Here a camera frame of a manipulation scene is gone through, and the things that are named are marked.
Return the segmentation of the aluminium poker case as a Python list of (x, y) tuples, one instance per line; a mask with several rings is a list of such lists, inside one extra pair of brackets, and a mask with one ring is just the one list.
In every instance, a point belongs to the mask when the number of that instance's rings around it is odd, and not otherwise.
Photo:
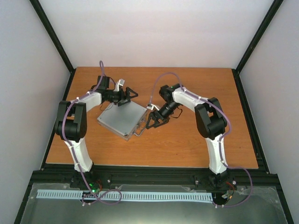
[(147, 109), (133, 101), (117, 106), (110, 103), (97, 118), (100, 125), (128, 141), (132, 136), (141, 136), (145, 130)]

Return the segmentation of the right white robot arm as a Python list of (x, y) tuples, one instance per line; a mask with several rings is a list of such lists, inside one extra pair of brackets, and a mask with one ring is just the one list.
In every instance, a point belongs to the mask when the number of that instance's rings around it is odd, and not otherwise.
[(157, 128), (169, 122), (170, 117), (179, 106), (185, 106), (195, 114), (196, 126), (199, 134), (205, 138), (211, 174), (208, 181), (214, 188), (219, 188), (228, 179), (228, 164), (225, 157), (224, 136), (228, 118), (223, 113), (217, 98), (198, 96), (179, 84), (160, 88), (159, 95), (165, 104), (158, 108), (148, 104), (151, 110), (148, 115), (146, 128)]

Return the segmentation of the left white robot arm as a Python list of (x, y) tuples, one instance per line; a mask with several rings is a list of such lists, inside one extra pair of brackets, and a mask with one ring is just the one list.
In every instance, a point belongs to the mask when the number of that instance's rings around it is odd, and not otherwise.
[(97, 182), (96, 174), (90, 172), (93, 162), (85, 143), (87, 112), (104, 102), (122, 106), (136, 97), (138, 93), (129, 87), (120, 88), (118, 91), (100, 88), (89, 90), (75, 100), (59, 102), (54, 130), (69, 148), (75, 170), (83, 172), (80, 181), (87, 188), (94, 187)]

